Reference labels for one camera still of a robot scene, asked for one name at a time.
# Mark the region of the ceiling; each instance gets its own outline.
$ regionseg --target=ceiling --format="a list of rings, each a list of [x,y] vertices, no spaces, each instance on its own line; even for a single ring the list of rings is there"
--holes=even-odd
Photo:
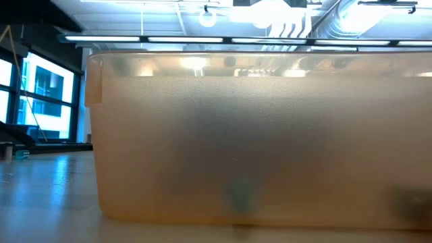
[[[163,36],[274,36],[275,25],[267,28],[257,28],[251,22],[254,19],[272,18],[274,11],[257,11],[244,22],[233,22],[233,16],[239,7],[209,7],[216,14],[216,23],[212,27],[204,27],[200,23],[200,14],[203,12],[203,4],[177,4],[177,3],[110,3],[110,2],[86,2],[86,0],[52,0],[69,16],[75,19],[82,27],[84,34],[95,35],[163,35]],[[318,21],[337,0],[321,0],[320,8],[309,9],[311,26],[321,23]],[[359,38],[432,38],[432,1],[425,7],[420,7],[417,12],[408,15],[408,9],[397,9],[389,12],[382,20],[372,26]],[[299,37],[306,32],[306,19],[303,23],[293,23],[293,26],[303,25],[301,31],[282,24],[280,31],[274,37]],[[211,22],[210,14],[205,14],[203,20]],[[156,45],[156,44],[92,44],[96,49],[148,49],[148,50],[262,50],[263,46],[223,46],[223,45]]]

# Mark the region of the wooden surface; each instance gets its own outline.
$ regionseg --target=wooden surface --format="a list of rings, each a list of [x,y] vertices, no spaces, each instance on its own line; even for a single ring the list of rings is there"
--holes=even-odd
[[[98,206],[92,152],[0,161],[0,242],[432,242],[427,232],[116,221]]]

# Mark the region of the window frame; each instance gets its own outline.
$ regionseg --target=window frame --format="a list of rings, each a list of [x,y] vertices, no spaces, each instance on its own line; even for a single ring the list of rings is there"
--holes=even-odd
[[[58,104],[58,105],[65,105],[67,107],[71,108],[71,114],[70,114],[70,122],[69,122],[69,138],[48,138],[47,141],[45,141],[44,138],[38,138],[37,142],[76,142],[76,132],[78,129],[78,111],[79,111],[79,99],[80,99],[80,79],[81,74],[71,70],[68,67],[65,67],[64,65],[61,65],[60,63],[55,62],[52,59],[47,58],[42,53],[38,53],[35,50],[29,50],[29,53],[34,53],[35,55],[38,55],[39,57],[50,61],[51,63],[54,63],[55,65],[58,65],[67,71],[70,71],[74,74],[74,82],[72,86],[72,102],[68,103],[65,101],[61,101],[58,99],[54,99],[51,97],[46,97],[40,94],[36,94],[33,92],[26,92],[28,97],[32,97],[41,101]],[[18,69],[15,64],[14,55],[10,53],[9,51],[6,51],[4,49],[0,48],[0,59],[4,61],[8,61],[12,63],[12,71],[11,71],[11,83],[9,86],[0,84],[0,90],[7,91],[9,93],[9,105],[7,106],[7,115],[6,115],[6,122],[8,124],[17,124],[18,121],[18,108],[20,104],[20,96],[25,96],[25,92],[22,90],[22,79],[20,75],[18,74]],[[24,63],[24,57],[17,56],[18,64],[20,65],[20,70],[23,68]]]

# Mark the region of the plastic storage bin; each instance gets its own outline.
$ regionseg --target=plastic storage bin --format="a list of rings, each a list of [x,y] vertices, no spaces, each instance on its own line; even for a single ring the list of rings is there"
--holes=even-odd
[[[430,53],[88,58],[103,212],[431,229]]]

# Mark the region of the glass window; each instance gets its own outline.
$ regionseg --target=glass window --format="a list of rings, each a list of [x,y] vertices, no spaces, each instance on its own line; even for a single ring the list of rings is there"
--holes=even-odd
[[[32,104],[34,116],[47,138],[69,138],[71,108],[28,97]],[[18,124],[36,125],[27,98],[20,97]]]
[[[4,123],[6,123],[8,103],[9,103],[9,93],[0,90],[0,121]]]
[[[24,58],[22,83],[28,92],[72,102],[74,73],[33,53]]]
[[[0,59],[0,84],[11,84],[12,63]]]

